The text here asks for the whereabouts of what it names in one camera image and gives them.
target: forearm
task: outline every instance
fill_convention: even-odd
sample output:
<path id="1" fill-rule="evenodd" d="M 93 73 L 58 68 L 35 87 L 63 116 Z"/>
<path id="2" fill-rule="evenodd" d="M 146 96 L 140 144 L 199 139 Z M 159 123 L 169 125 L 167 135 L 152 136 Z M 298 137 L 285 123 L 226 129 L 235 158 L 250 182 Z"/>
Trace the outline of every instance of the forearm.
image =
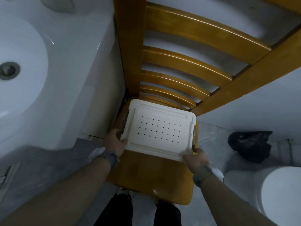
<path id="1" fill-rule="evenodd" d="M 209 175 L 202 181 L 201 190 L 219 226 L 276 226 L 213 175 Z"/>
<path id="2" fill-rule="evenodd" d="M 66 180 L 34 197 L 0 225 L 76 225 L 96 197 L 110 169 L 108 160 L 96 158 Z"/>

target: wooden chair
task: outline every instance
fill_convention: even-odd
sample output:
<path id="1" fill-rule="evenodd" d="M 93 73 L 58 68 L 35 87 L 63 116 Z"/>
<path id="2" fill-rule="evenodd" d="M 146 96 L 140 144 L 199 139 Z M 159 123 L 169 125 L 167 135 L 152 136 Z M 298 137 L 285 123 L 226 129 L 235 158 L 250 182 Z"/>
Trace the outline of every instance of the wooden chair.
<path id="1" fill-rule="evenodd" d="M 301 66 L 301 29 L 298 26 L 269 47 L 262 41 L 219 22 L 146 0 L 113 0 L 126 86 L 130 97 L 193 112 L 207 113 L 248 94 Z M 301 0 L 265 0 L 301 14 Z M 143 45 L 145 30 L 154 30 L 205 43 L 248 63 L 236 76 L 200 60 Z M 219 87 L 213 93 L 188 81 L 142 70 L 142 63 L 173 68 Z M 173 88 L 199 103 L 161 87 Z M 128 110 L 122 109 L 115 126 L 120 127 Z M 173 203 L 187 205 L 192 197 L 192 174 L 184 163 L 125 151 L 109 181 L 130 190 Z"/>

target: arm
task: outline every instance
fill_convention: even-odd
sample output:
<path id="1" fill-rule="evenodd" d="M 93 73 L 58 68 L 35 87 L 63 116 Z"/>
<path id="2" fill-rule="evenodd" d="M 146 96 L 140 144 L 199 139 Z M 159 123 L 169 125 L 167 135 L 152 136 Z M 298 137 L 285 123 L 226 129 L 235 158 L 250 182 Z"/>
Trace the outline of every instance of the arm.
<path id="1" fill-rule="evenodd" d="M 187 167 L 195 173 L 199 166 L 209 164 L 202 149 L 195 149 L 195 156 L 184 156 Z M 251 205 L 243 201 L 214 175 L 209 175 L 201 183 L 201 191 L 209 209 L 219 226 L 277 226 Z"/>
<path id="2" fill-rule="evenodd" d="M 116 137 L 117 129 L 106 136 L 104 147 L 121 155 L 127 140 Z M 96 158 L 91 163 L 21 206 L 0 225 L 76 225 L 105 182 L 111 165 Z"/>

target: toilet lid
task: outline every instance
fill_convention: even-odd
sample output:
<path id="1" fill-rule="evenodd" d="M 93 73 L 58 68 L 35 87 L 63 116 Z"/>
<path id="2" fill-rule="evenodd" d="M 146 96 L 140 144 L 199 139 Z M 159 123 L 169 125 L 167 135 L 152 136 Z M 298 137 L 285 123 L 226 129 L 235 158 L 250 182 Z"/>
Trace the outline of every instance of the toilet lid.
<path id="1" fill-rule="evenodd" d="M 300 225 L 301 167 L 281 167 L 270 173 L 261 188 L 265 215 L 278 224 Z"/>

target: hand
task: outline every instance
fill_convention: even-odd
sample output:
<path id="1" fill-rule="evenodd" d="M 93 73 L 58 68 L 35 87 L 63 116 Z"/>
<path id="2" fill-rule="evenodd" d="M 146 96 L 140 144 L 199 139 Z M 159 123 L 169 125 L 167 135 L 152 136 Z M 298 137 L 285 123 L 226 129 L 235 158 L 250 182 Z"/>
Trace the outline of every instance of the hand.
<path id="1" fill-rule="evenodd" d="M 193 150 L 197 152 L 197 155 L 183 155 L 183 159 L 186 162 L 188 169 L 194 174 L 197 168 L 202 165 L 209 165 L 209 159 L 206 156 L 205 152 L 201 148 L 195 148 Z"/>
<path id="2" fill-rule="evenodd" d="M 116 155 L 121 156 L 124 149 L 126 148 L 126 144 L 128 143 L 127 139 L 123 139 L 119 141 L 116 137 L 116 133 L 119 129 L 112 129 L 104 138 L 104 147 L 109 152 L 115 152 Z"/>

